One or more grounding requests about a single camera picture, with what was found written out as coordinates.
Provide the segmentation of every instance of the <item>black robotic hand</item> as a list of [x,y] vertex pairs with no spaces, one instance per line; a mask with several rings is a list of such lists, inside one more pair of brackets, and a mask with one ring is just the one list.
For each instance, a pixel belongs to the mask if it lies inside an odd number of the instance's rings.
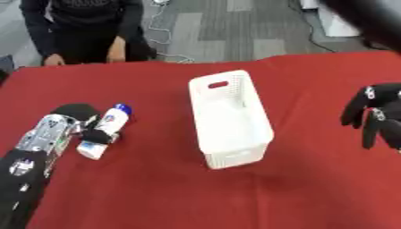
[[363,123],[366,108],[383,107],[389,102],[400,99],[401,83],[386,83],[362,88],[346,106],[341,116],[343,125],[352,124],[355,129]]
[[362,88],[346,106],[343,125],[358,129],[363,113],[368,111],[363,126],[363,147],[372,148],[379,132],[391,148],[401,149],[401,84],[387,83]]

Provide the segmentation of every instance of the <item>dark sweater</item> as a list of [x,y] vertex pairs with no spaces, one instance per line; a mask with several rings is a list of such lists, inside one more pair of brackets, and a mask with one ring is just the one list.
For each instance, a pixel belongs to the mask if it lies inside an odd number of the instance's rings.
[[[45,17],[49,5],[53,23]],[[22,0],[21,10],[33,43],[47,57],[57,53],[55,28],[86,30],[115,23],[117,35],[129,40],[141,25],[143,4],[141,0]]]

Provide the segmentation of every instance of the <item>white bottle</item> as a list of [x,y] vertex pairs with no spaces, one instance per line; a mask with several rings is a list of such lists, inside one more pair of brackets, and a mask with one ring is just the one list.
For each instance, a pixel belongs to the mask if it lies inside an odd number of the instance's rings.
[[[112,137],[112,141],[117,138],[117,133],[124,127],[130,118],[132,109],[124,104],[116,104],[109,109],[103,118],[95,127],[96,130],[104,131],[108,136]],[[98,144],[83,140],[77,150],[85,157],[99,160],[105,152],[108,145]]]

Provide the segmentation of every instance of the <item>table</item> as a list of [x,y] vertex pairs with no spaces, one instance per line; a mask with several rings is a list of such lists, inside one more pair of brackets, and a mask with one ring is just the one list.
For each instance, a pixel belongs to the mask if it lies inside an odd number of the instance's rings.
[[[189,79],[250,73],[276,138],[256,164],[211,171],[198,150]],[[401,226],[401,156],[339,116],[363,85],[399,81],[387,52],[277,56],[251,63],[26,68],[0,89],[0,152],[52,108],[135,108],[138,122],[99,161],[77,141],[59,160],[29,229],[322,229]]]

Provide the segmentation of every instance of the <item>floor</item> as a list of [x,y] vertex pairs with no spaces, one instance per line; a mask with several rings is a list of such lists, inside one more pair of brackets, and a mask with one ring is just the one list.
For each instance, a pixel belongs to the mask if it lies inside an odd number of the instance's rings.
[[[17,66],[38,65],[19,1],[0,4],[0,56],[13,55]],[[165,8],[143,1],[147,38],[158,41],[150,43],[168,55],[161,58],[168,62],[250,61],[327,52],[308,40],[311,28],[286,0],[171,0]],[[152,20],[156,13],[161,14]],[[338,52],[365,50],[357,38],[325,37],[316,12],[304,16],[313,25],[313,39],[319,44]]]

